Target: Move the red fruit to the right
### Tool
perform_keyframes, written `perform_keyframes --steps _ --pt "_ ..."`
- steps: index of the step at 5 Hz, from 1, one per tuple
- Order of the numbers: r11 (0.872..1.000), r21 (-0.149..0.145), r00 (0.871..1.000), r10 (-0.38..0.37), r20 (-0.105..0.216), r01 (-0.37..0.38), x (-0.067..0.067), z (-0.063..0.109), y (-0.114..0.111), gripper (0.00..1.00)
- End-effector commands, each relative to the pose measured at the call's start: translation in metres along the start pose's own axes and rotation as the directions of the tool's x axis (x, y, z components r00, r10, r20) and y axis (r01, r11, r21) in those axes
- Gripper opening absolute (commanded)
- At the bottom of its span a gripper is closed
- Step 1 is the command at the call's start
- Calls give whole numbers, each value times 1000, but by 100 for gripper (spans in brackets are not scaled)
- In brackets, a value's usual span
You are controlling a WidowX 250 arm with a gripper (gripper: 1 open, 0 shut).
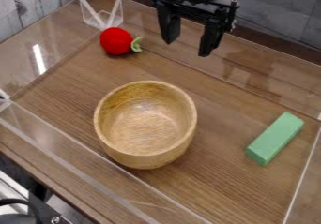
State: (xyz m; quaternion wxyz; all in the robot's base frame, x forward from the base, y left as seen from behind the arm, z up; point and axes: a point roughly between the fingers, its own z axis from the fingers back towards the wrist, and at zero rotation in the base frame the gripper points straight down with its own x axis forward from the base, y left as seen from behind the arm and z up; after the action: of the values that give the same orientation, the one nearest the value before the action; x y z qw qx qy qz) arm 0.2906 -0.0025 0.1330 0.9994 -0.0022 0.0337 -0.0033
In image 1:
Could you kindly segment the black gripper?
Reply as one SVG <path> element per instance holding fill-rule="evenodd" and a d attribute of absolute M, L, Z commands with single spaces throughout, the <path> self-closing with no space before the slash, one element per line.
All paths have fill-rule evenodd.
<path fill-rule="evenodd" d="M 194 19 L 205 16 L 213 16 L 217 19 L 207 20 L 200 43 L 199 55 L 209 56 L 221 43 L 225 31 L 231 32 L 235 28 L 240 2 L 237 0 L 154 0 L 154 4 L 158 4 L 161 36 L 168 44 L 172 44 L 181 35 L 181 17 L 174 8 L 177 11 L 182 11 L 182 15 Z"/>

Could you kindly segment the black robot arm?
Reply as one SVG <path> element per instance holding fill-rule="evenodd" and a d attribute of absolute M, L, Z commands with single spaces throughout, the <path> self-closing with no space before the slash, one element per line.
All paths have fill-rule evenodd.
<path fill-rule="evenodd" d="M 161 36 L 172 44 L 181 36 L 181 18 L 205 24 L 199 55 L 208 57 L 219 48 L 227 32 L 235 29 L 237 0 L 153 0 Z"/>

